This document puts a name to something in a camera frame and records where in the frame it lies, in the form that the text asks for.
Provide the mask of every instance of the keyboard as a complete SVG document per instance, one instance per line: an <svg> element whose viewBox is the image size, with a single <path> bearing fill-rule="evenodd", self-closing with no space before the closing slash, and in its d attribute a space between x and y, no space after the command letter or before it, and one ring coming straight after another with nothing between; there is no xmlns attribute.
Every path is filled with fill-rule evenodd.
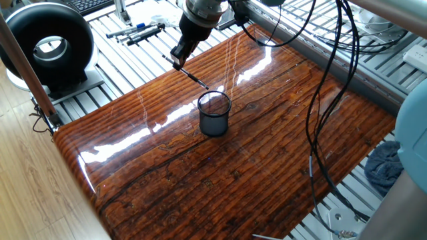
<svg viewBox="0 0 427 240"><path fill-rule="evenodd" d="M82 16L114 4L114 0L70 0L67 4Z"/></svg>

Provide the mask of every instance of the wood grain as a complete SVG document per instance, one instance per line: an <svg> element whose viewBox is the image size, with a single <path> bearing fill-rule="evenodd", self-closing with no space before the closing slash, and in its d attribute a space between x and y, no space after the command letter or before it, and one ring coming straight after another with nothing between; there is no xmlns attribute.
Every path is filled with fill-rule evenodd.
<svg viewBox="0 0 427 240"><path fill-rule="evenodd" d="M66 214L65 220L76 240L110 240L87 201Z"/></svg>
<svg viewBox="0 0 427 240"><path fill-rule="evenodd" d="M10 86L7 94L2 86ZM69 231L49 235L47 229L55 229L64 217L68 227L63 221L60 226L69 228L75 239L105 239L107 233L86 211L89 205L49 134L32 132L37 119L28 116L32 112L28 92L12 86L0 62L0 239L32 240L36 234L66 239ZM45 128L42 121L36 126ZM71 218L71 213L80 214Z"/></svg>
<svg viewBox="0 0 427 240"><path fill-rule="evenodd" d="M54 222L35 236L37 240L75 240L64 218Z"/></svg>
<svg viewBox="0 0 427 240"><path fill-rule="evenodd" d="M17 194L10 188L12 180L7 172L0 173L0 234L4 240L34 239L34 235L25 228L24 221L17 214Z"/></svg>
<svg viewBox="0 0 427 240"><path fill-rule="evenodd" d="M66 164L113 239L283 237L313 207L304 129L323 71L290 47L261 48L243 33L185 67L232 99L223 137L200 133L203 89L170 71L61 127L54 140ZM341 87L327 79L320 111ZM385 111L346 93L321 136L332 179L393 126ZM322 198L329 189L314 172Z"/></svg>
<svg viewBox="0 0 427 240"><path fill-rule="evenodd" d="M0 87L3 88L4 91L4 94L0 96L0 106L8 102L11 107L17 107L30 100L29 92L18 89L7 78L6 68L2 61L0 61Z"/></svg>

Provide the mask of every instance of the metal pole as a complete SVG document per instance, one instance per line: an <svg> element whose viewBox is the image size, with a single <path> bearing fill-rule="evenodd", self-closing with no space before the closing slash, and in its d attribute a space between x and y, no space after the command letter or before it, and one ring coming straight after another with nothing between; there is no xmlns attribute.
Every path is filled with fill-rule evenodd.
<svg viewBox="0 0 427 240"><path fill-rule="evenodd" d="M358 240L427 239L427 194L403 171Z"/></svg>
<svg viewBox="0 0 427 240"><path fill-rule="evenodd" d="M0 15L0 44L3 46L7 56L9 56L19 74L26 82L41 110L43 110L48 117L56 114L56 110L53 107L52 102L41 86L33 68L29 64L28 59L25 57L24 52L22 52L15 36L13 36L2 15Z"/></svg>

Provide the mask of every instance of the cable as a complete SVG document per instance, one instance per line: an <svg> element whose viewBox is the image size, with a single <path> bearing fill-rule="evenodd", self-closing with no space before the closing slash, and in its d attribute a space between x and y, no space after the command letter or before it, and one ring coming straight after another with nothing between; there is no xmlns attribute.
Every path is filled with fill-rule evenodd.
<svg viewBox="0 0 427 240"><path fill-rule="evenodd" d="M290 3L283 3L283 5L286 5L286 6L289 6L289 7L293 7L294 9L297 9L298 11L303 11L303 12L305 12L305 13L308 13L308 11L307 10L304 10L304 9L302 9L301 7L296 7L296 6L293 6L293 5L291 5ZM328 17L328 16L326 16L326 15L324 15L324 14L321 14L321 13L313 13L313 15L317 15L317 16L319 16L319 17L323 17L323 18L325 18L325 19L329 19L329 20L333 20L334 18L333 17ZM390 21L388 21L388 22L384 22L384 23L363 23L363 22L360 22L360 21L354 21L355 23L359 23L359 24L365 24L365 25L382 25L382 24L390 24L391 22Z"/></svg>
<svg viewBox="0 0 427 240"><path fill-rule="evenodd" d="M34 131L34 132L36 132L36 133L44 133L44 132L48 131L48 132L50 133L51 137L52 137L52 136L53 136L53 129L52 129L52 127L50 126L50 124L49 124L49 122L48 122L48 120L47 120L47 118L46 118L46 115L44 114L43 110L41 110L40 106L39 106L38 104L36 104L36 102L35 102L34 98L32 98L31 100L32 100L32 102L33 102L33 104L34 104L34 111L35 111L36 113L31 113L31 114L29 114L29 116L36 116L36 117L39 117L39 118L35 121L35 123L34 123L34 125L33 125L33 131ZM38 131L38 130L36 130L36 129L35 129L35 126L37 125L37 123L39 122L39 120L40 120L40 119L42 119L42 120L46 123L46 125L47 125L47 127L48 127L48 128L46 128L45 130L43 130L43 131Z"/></svg>
<svg viewBox="0 0 427 240"><path fill-rule="evenodd" d="M408 32L407 31L405 31L403 34L401 34L401 36L399 36L399 38L398 39L395 39L395 40L393 40L393 41L391 41L391 42L389 42L389 43L381 43L381 44L375 44L375 45L361 45L360 47L381 47L381 46L384 46L384 47L382 47L381 49L379 49L379 50L375 50L375 51L360 51L360 53L381 53L381 52L383 52L383 51L385 51L385 50L388 50L388 49L390 49L391 47L393 47L393 46L395 46L400 40L402 40L406 35L408 34ZM321 36L317 36L317 37L320 37L319 38L319 40L320 41L323 41L325 44L327 44L327 45L329 45L329 46L332 46L332 44L331 43L328 43L328 42L326 42L326 41L332 41L331 39L327 39L327 38L325 38L325 37L321 37ZM348 43L340 43L341 45L350 45L350 44L348 44ZM339 49L341 49L341 50L345 50L345 51L350 51L349 49L348 49L348 47L338 47Z"/></svg>
<svg viewBox="0 0 427 240"><path fill-rule="evenodd" d="M270 36L270 38L268 39L267 43L269 43L269 42L272 40L273 35L274 35L274 33L276 32L276 29L278 28L278 25L279 25L279 23L280 23L280 18L281 18L281 17L282 17L282 8L280 7L279 20L278 20L278 22L276 23L276 26L274 26L274 29L273 29L273 31L272 31L272 35L271 35L271 36Z"/></svg>
<svg viewBox="0 0 427 240"><path fill-rule="evenodd" d="M360 53L360 41L359 41L359 35L358 35L358 30L356 27L356 24L354 23L354 19L352 16L352 12L350 9L350 6L348 5L348 2L346 0L341 0L341 1L336 1L337 2L337 10L338 10L338 20L337 20L337 27L336 27L336 38L334 41L334 48L332 49L331 52L331 57L330 60L328 61L324 76L322 77L322 80L320 82L320 84L318 85L318 88L316 89L316 92L314 93L312 100L310 102L310 106L308 109L308 116L306 118L306 135L308 137L308 141L311 145L311 149L310 149L310 171L312 168L312 156L314 155L314 157L318 160L318 164L320 167L320 171L322 172L323 176L326 178L326 181L328 182L328 184L330 185L330 187L333 189L332 193L347 207L349 207L355 214L356 216L358 216L361 219L364 220L368 220L369 217L366 216L365 214L355 210L353 208L353 206L351 205L351 203L338 191L338 189L336 188L336 186L334 185L333 181L330 179L330 176L328 175L327 170L324 168L321 160L320 160L320 156L318 154L318 145L320 146L320 144L318 144L318 137L321 133L322 128L324 127L324 125L326 124L328 117L332 114L334 108L336 107L336 105L340 102L340 99L342 98L342 96L344 95L345 91L348 88L348 85L350 84L350 81L352 79L352 77L354 76L354 73L356 72L357 69L357 64L358 64L358 56ZM312 107L314 104L314 101L316 99L316 97L319 96L320 94L320 89L322 88L322 85L324 84L324 81L326 79L326 75L328 74L328 71L330 70L330 67L332 65L332 61L335 57L336 51L338 49L338 45L339 45L339 38L341 36L341 25L338 23L342 22L342 12L341 12L341 8L346 12L346 15L348 16L351 24L352 24L352 37L353 37L353 41L352 41L352 56L350 59L350 66L349 66L349 75L348 75L348 79L347 79L347 83L344 85L343 89L337 94L337 96L335 97L335 99L331 102L331 104L328 106L328 108L326 109L325 113L322 115L322 118L320 119L320 122L318 123L318 121L316 121L316 125L314 126L314 138L311 139L310 137L310 129L309 129L309 123L310 123L310 114L312 112ZM313 181L310 180L312 183L312 191L314 191L314 184ZM317 204L315 203L315 208L316 208L316 212L319 215L319 219L321 219L321 221L323 221L322 216L320 216L319 212L318 212L318 207Z"/></svg>
<svg viewBox="0 0 427 240"><path fill-rule="evenodd" d="M250 39L252 39L253 41L255 41L259 46L262 46L262 47L282 47L282 46L284 46L284 45L287 45L288 43L290 43L290 42L292 42L293 40L295 40L298 36L300 36L301 35L301 33L304 31L304 29L306 28L306 26L307 26L307 24L310 22L310 18L312 17L312 13L313 13L313 11L314 11L314 7L316 6L316 0L312 0L313 1L313 3L312 3L312 8L310 9L310 12L308 13L308 16L307 16L307 19L306 19L306 21L304 22L304 24L302 25L302 27L301 27L301 29L291 38L291 39L289 39L289 40L287 40L286 42L284 42L284 43L280 43L280 44L276 44L276 45L268 45L268 44L266 44L266 43L263 43L263 42L261 42L261 41L258 41L254 36L252 36L250 33L249 33L249 31L245 28L245 26L242 24L242 23L239 23L239 21L237 20L237 18L238 18L238 16L237 16L237 14L238 14L238 11L236 11L236 6L232 3L232 1L230 1L230 0L228 0L228 3L232 6L232 9L233 9L233 11L234 11L234 13L235 13L235 16L236 16L236 21L239 23L238 25L240 25L241 27L242 27L242 29L243 29L243 31L245 32L245 34L250 38Z"/></svg>
<svg viewBox="0 0 427 240"><path fill-rule="evenodd" d="M304 31L304 29L306 28L307 24L310 21L310 18L312 16L312 13L314 11L314 7L316 5L316 0L313 0L312 3L312 8L310 9L310 12L307 16L306 21L304 22L302 28L288 41L284 42L284 43L280 43L277 45L268 45L266 43L262 43L261 41L258 41L254 36L252 36L249 31L244 27L244 21L247 21L248 18L246 16L240 15L237 11L236 11L236 6L232 3L232 1L229 0L229 4L232 6L232 9L235 12L235 18L236 21L238 23L239 26L242 27L242 29L244 30L245 34L252 39L253 41L255 41L259 46L263 46L263 47L281 47L283 45L286 45L288 43L290 43L291 41L293 41L294 39L296 39L301 33L302 31ZM369 216L359 212L358 210L354 209L354 207L352 206L352 204L338 191L337 187L335 186L334 182L331 180L331 177L328 174L328 170L325 168L324 164L322 163L321 159L320 159L320 154L318 151L318 148L321 150L320 144L318 142L318 138L320 136L320 133L322 132L322 129L324 127L324 125L327 123L329 116L334 112L334 109L336 107L336 105L340 102L340 99L342 98L342 96L344 95L344 93L346 92L348 85L350 84L350 81L352 80L352 77L354 76L354 74L356 73L356 69L357 69L357 65L358 65L358 59L359 59L359 53L360 53L360 36L359 36L359 32L357 29L357 26L354 22L353 19L353 15L350 9L350 6L348 5L347 0L336 0L336 5L337 5L337 10L338 10L338 17L337 17L337 22L336 22L336 29L335 29L335 40L334 40L334 47L332 49L328 64L326 66L325 72L322 76L322 79L315 91L315 93L313 94L312 100L310 101L310 106L308 109L308 113L307 113L307 117L306 117L306 135L310 144L310 160L309 160L309 165L310 165L310 183L312 185L312 196L314 198L314 207L316 209L316 213L318 214L318 217L320 219L320 221L322 222L322 225L329 230L330 232L332 232L335 235L338 236L347 236L349 235L348 233L351 233L353 235L356 235L353 232L338 232L335 230L330 229L330 227L328 227L328 225L324 222L324 220L322 219L322 216L320 215L320 212L318 210L318 206L316 203L316 194L315 194L315 189L314 189L314 178L313 178L313 173L312 173L312 159L313 156L317 159L320 171L322 172L322 175L325 177L328 185L332 188L332 193L345 205L347 206L349 209L351 209L354 214L360 218L363 219L365 221L369 220ZM344 12L346 13L346 15L348 16L348 19L351 23L352 26L352 34L349 34L352 36L352 54L350 57L350 65L349 65L349 69L348 69L348 78L347 78L347 83L344 85L344 87L342 88L342 90L336 95L336 97L334 98L334 100L328 105L328 108L326 109L326 111L322 114L320 120L319 120L319 111L318 111L318 118L316 120L316 124L314 126L313 129L313 139L311 137L311 133L310 133L310 115L312 112L312 108L314 105L314 101L316 100L316 97L320 98L320 89L322 88L326 77L328 76L329 70L332 66L332 63L334 62L334 58L336 55L337 50L339 49L339 44L340 44L340 38L342 36L342 10L344 10ZM272 32L272 36L270 37L269 40L271 40L271 38L273 37L273 34L278 26L280 22L280 17L278 20L278 23L276 24L273 32Z"/></svg>
<svg viewBox="0 0 427 240"><path fill-rule="evenodd" d="M288 12L289 14L293 15L294 17L297 17L297 18L299 18L299 19L304 19L303 17L301 17L301 16L299 16L299 15L296 15L295 13L293 13L293 12L291 12L291 11L288 11L288 10L286 10L286 9L284 9L284 10L285 10L286 12ZM310 23L310 24L311 24L311 25L313 25L314 27L317 27L317 28L323 29L323 30L325 30L325 31L333 32L331 29L328 29L328 28L323 27L323 26L321 26L321 25L318 25L318 24L316 24L316 23ZM360 35L360 37L366 37L366 36L379 35L379 34L381 34L381 33L384 33L384 32L386 32L386 31L391 30L393 27L395 27L395 25L393 25L393 26L391 26L391 27L389 27L389 28L387 28L387 29L384 29L384 30L381 30L381 31L375 32L375 33L361 34L361 35Z"/></svg>

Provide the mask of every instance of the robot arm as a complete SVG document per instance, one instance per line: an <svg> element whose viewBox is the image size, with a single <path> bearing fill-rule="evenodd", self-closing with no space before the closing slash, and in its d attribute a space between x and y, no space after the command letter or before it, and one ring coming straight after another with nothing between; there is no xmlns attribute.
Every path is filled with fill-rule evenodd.
<svg viewBox="0 0 427 240"><path fill-rule="evenodd" d="M185 0L179 22L182 37L171 50L173 67L180 70L200 41L205 41L227 10L227 0Z"/></svg>

